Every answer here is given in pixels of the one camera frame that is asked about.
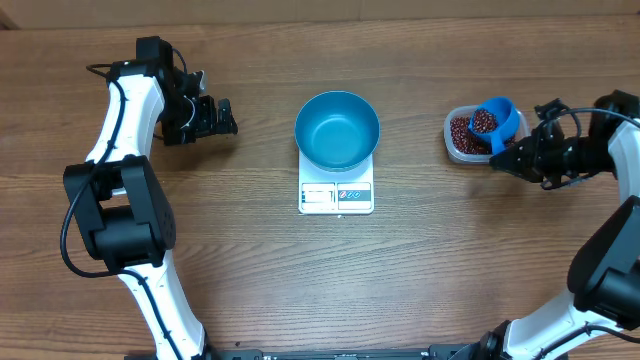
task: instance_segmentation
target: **plastic container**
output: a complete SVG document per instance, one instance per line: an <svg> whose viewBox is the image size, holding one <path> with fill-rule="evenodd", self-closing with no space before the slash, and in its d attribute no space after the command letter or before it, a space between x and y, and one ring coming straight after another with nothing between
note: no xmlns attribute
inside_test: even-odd
<svg viewBox="0 0 640 360"><path fill-rule="evenodd" d="M471 117L476 109L480 105L469 105L469 106L461 106L457 109L453 109L447 115L447 118L444 121L444 143L447 145L447 151L449 152L449 159L454 163L458 164L488 164L489 159L491 159L491 154L489 155L471 155L465 154L460 150L456 149L453 145L453 139L451 138L451 120L455 117L463 116L463 117ZM529 124L527 123L527 119L522 115L520 110L517 110L518 116L520 117L520 126L518 127L518 131L516 132L515 138L516 141L522 139L525 136L531 135L529 131Z"/></svg>

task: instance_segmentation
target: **blue bowl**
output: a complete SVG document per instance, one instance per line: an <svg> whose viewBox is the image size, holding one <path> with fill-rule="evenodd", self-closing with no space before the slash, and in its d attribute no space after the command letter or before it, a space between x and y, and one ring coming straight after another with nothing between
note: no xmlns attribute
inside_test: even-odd
<svg viewBox="0 0 640 360"><path fill-rule="evenodd" d="M473 131L473 121L476 111L484 109L496 117L498 127L488 133L477 133ZM469 131L486 144L491 145L491 153L499 154L505 150L504 142L512 138L520 127L520 115L513 102L506 97L496 97L487 100L473 112L469 122Z"/></svg>
<svg viewBox="0 0 640 360"><path fill-rule="evenodd" d="M362 97L347 91L315 96L300 110L295 125L300 152L328 171L355 168L380 141L380 120Z"/></svg>

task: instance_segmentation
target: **red beans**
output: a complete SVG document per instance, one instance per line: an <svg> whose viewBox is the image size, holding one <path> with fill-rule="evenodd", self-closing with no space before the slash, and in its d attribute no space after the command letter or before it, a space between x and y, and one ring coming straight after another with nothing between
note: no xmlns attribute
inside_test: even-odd
<svg viewBox="0 0 640 360"><path fill-rule="evenodd" d="M476 111L476 117L473 119L473 131L478 134L486 134L492 132L498 127L496 116L487 110Z"/></svg>
<svg viewBox="0 0 640 360"><path fill-rule="evenodd" d="M471 118L468 116L460 116L451 119L451 138L453 139L453 146L464 154L490 155L491 145L485 145L483 142L478 140L471 131L469 131L470 122ZM515 138L511 138L505 142L507 147L513 144L515 144Z"/></svg>

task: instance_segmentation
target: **scale label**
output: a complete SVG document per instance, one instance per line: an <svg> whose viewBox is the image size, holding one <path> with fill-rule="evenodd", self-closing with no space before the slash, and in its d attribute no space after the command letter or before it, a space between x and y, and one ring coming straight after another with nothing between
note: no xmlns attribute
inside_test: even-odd
<svg viewBox="0 0 640 360"><path fill-rule="evenodd" d="M338 201L371 201L371 190L339 190Z"/></svg>
<svg viewBox="0 0 640 360"><path fill-rule="evenodd" d="M340 183L337 198L340 210L371 209L371 184Z"/></svg>
<svg viewBox="0 0 640 360"><path fill-rule="evenodd" d="M304 210L331 210L336 208L336 184L302 184L301 202Z"/></svg>

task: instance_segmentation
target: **black bracket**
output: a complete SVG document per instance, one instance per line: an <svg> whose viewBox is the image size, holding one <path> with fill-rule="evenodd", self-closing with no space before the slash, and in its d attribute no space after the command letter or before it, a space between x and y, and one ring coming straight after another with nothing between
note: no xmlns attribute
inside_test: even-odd
<svg viewBox="0 0 640 360"><path fill-rule="evenodd" d="M637 96L615 90L595 102L606 109L635 117L639 112ZM540 125L504 152L491 157L490 165L524 180L542 183L544 190L574 185L606 171L615 175L615 164L609 155L608 141L620 124L620 119L593 113L588 137L565 138L558 116L570 108L560 99L535 107Z"/></svg>
<svg viewBox="0 0 640 360"><path fill-rule="evenodd" d="M640 198L631 196L578 251L567 285L574 306L614 320L627 330L640 326Z"/></svg>
<svg viewBox="0 0 640 360"><path fill-rule="evenodd" d="M237 134L238 125L231 114L228 99L218 102L216 111L211 96L200 96L203 71L185 74L174 66L171 44L158 36L136 41L136 58L116 61L111 65L109 78L142 74L155 77L162 89L164 109L158 117L162 124L164 144L189 144L210 135Z"/></svg>
<svg viewBox="0 0 640 360"><path fill-rule="evenodd" d="M93 167L67 166L63 182L69 201ZM100 202L119 189L127 192L129 205L103 208ZM104 260L112 272L145 263L160 266L176 242L173 211L146 156L103 164L80 196L75 216L89 255Z"/></svg>

